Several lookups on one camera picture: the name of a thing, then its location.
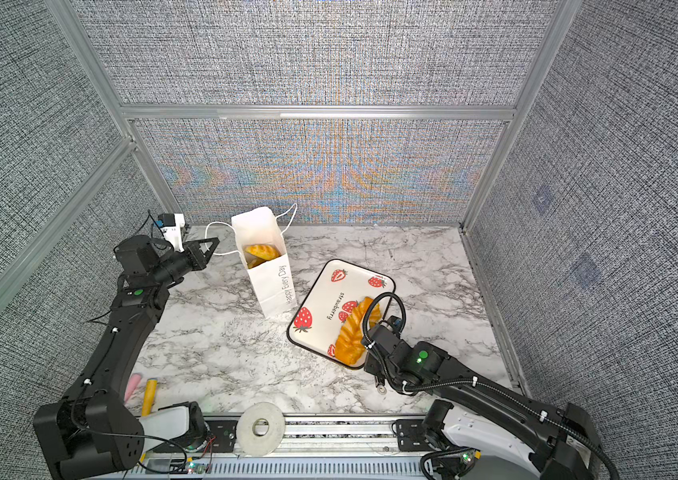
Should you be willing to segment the croissant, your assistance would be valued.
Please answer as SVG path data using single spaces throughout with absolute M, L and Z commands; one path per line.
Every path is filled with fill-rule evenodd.
M 249 245 L 245 247 L 245 252 L 251 256 L 251 259 L 247 262 L 249 269 L 254 269 L 281 256 L 280 251 L 275 246 L 269 244 Z

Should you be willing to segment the white paper gift bag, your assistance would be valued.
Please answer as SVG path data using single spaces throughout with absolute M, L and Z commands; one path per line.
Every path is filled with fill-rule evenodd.
M 215 253 L 215 256 L 235 255 L 240 259 L 265 317 L 278 316 L 296 307 L 284 234 L 297 211 L 297 203 L 278 215 L 269 207 L 258 207 L 233 216 L 230 223 L 214 221 L 205 228 L 205 233 L 211 226 L 224 226 L 232 230 L 235 249 Z M 261 263 L 249 268 L 250 264 L 260 260 L 252 253 L 252 247 L 264 247 L 267 252 L 274 251 L 277 256 L 271 260 L 262 259 Z

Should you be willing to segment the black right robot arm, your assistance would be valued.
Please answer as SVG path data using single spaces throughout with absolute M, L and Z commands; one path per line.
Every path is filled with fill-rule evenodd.
M 610 478 L 619 478 L 584 409 L 573 403 L 560 409 L 518 394 L 432 343 L 409 345 L 401 337 L 405 313 L 371 319 L 384 299 L 400 300 L 393 292 L 381 293 L 360 321 L 365 370 L 401 395 L 433 396 L 422 423 L 431 448 L 419 460 L 425 478 L 459 479 L 481 454 L 500 457 L 538 479 L 593 479 L 595 462 Z

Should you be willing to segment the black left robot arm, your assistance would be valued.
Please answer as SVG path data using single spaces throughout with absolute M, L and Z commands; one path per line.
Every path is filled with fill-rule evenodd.
M 62 398 L 38 408 L 33 428 L 55 479 L 84 479 L 127 471 L 148 450 L 148 441 L 179 451 L 198 446 L 208 427 L 195 402 L 178 404 L 177 433 L 152 435 L 125 406 L 124 393 L 147 337 L 160 321 L 172 287 L 206 268 L 219 240 L 191 240 L 182 251 L 170 242 L 134 235 L 114 248 L 122 267 L 109 320 L 81 374 Z

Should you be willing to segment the white rectangular black-rimmed tray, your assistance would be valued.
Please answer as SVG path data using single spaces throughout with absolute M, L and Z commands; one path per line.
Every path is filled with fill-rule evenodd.
M 374 300 L 395 289 L 394 280 L 384 274 L 332 259 L 324 265 L 292 318 L 286 336 L 292 344 L 311 353 L 349 369 L 361 369 L 366 361 L 366 349 L 355 366 L 344 365 L 334 358 L 339 331 L 348 312 L 364 298 Z

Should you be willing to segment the small circuit board right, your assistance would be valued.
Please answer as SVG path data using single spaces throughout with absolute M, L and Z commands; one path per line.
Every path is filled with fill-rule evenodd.
M 471 472 L 481 458 L 479 450 L 470 449 L 461 454 L 458 476 L 462 477 Z

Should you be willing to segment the purple plastic fork toy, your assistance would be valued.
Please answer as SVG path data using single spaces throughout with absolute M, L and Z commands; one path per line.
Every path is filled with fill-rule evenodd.
M 137 387 L 139 386 L 142 380 L 142 375 L 140 373 L 132 373 L 126 383 L 126 388 L 123 394 L 123 401 L 125 404 L 129 402 Z

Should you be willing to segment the yellow plastic scoop toy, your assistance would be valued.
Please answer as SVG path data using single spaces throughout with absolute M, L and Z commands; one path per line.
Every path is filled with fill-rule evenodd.
M 157 393 L 157 386 L 158 381 L 155 378 L 150 378 L 146 381 L 140 412 L 141 417 L 149 416 L 152 413 Z

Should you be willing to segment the white tape roll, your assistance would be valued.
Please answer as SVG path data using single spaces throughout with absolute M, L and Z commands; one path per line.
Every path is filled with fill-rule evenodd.
M 269 402 L 260 402 L 243 412 L 236 426 L 237 442 L 243 453 L 262 457 L 273 453 L 285 434 L 282 411 Z

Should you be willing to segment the small green circuit board left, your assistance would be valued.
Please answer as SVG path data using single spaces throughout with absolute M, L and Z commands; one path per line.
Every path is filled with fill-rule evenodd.
M 207 475 L 212 464 L 211 458 L 191 458 L 180 470 L 180 474 Z

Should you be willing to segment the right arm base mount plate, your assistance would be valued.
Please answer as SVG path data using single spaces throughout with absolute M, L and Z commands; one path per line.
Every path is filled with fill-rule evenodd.
M 392 431 L 401 452 L 430 452 L 434 450 L 427 441 L 422 419 L 398 419 L 392 424 Z

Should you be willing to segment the aluminium front rail frame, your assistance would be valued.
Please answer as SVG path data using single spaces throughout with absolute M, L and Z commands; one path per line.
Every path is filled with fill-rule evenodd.
M 428 452 L 401 452 L 392 424 L 421 415 L 288 415 L 281 444 L 271 454 L 242 452 L 236 438 L 231 453 L 191 454 L 186 460 L 154 454 L 125 473 L 127 479 L 422 479 L 420 458 Z M 191 458 L 211 458 L 207 475 L 180 474 Z M 475 468 L 459 479 L 538 479 L 497 456 L 481 454 Z

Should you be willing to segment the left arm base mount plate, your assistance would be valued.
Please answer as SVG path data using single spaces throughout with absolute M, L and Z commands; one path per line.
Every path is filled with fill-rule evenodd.
M 188 431 L 174 441 L 187 452 L 231 453 L 236 443 L 236 419 L 192 420 Z

